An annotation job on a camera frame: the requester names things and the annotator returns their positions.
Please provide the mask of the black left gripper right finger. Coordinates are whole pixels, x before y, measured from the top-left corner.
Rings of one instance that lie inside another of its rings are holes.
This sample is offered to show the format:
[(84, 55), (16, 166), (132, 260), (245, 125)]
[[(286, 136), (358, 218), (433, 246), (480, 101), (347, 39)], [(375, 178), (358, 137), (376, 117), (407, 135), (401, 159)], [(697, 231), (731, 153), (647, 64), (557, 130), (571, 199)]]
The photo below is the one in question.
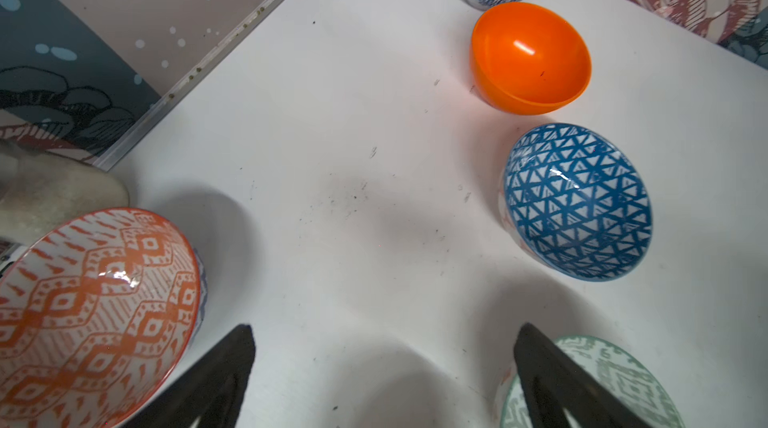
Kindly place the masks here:
[(581, 427), (647, 425), (531, 323), (518, 333), (514, 360), (534, 427), (568, 427), (569, 418)]

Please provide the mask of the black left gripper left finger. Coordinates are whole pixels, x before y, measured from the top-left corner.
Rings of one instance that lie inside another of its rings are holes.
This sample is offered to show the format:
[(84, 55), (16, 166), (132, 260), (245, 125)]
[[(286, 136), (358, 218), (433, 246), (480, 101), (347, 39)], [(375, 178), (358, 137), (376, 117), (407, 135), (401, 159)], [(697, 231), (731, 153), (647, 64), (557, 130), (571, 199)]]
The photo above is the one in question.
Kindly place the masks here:
[(252, 328), (239, 324), (143, 407), (126, 427), (233, 427), (256, 358)]

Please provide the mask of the red patterned bowl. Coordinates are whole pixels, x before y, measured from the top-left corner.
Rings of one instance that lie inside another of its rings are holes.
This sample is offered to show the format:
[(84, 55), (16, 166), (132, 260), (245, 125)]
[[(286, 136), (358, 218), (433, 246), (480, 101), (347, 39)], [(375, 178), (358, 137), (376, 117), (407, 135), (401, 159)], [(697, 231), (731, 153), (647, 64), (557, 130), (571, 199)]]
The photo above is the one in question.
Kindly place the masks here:
[(198, 332), (204, 270), (182, 232), (138, 208), (76, 218), (1, 279), (1, 423), (114, 427)]

